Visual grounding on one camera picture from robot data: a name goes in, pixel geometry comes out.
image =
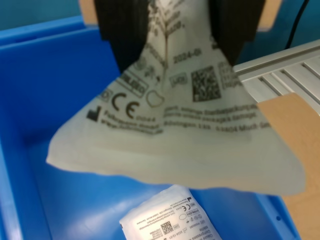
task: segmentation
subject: blue storage container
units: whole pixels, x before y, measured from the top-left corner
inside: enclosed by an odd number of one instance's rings
[[[0,32],[0,240],[124,240],[119,220],[168,185],[46,164],[55,131],[119,75],[80,17]],[[296,240],[280,197],[192,190],[224,240]]]

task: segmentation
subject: white pouch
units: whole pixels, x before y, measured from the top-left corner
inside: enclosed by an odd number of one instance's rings
[[[120,220],[128,240],[221,240],[188,188],[173,185]]]
[[[54,135],[47,162],[146,183],[301,192],[305,173],[211,36],[207,0],[149,6],[139,61]]]

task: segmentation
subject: brown cardboard sheet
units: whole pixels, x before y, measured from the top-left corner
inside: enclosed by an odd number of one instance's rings
[[[272,127],[302,162],[306,190],[283,200],[303,240],[320,239],[320,116],[297,94],[258,104]]]

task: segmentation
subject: white package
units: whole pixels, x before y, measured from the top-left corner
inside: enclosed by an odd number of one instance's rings
[[[221,240],[188,188],[173,185],[120,220],[128,240]]]
[[[54,135],[47,162],[147,183],[290,195],[298,159],[211,36],[207,0],[159,0],[130,66]]]

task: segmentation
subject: blue wall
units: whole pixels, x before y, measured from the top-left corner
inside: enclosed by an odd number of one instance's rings
[[[254,42],[247,43],[238,62],[283,50],[303,1],[283,0],[273,29],[259,32]],[[0,30],[79,14],[77,0],[0,0]],[[317,39],[320,39],[320,0],[311,0],[301,18],[292,46]]]
[[[0,30],[76,15],[78,0],[0,0]]]

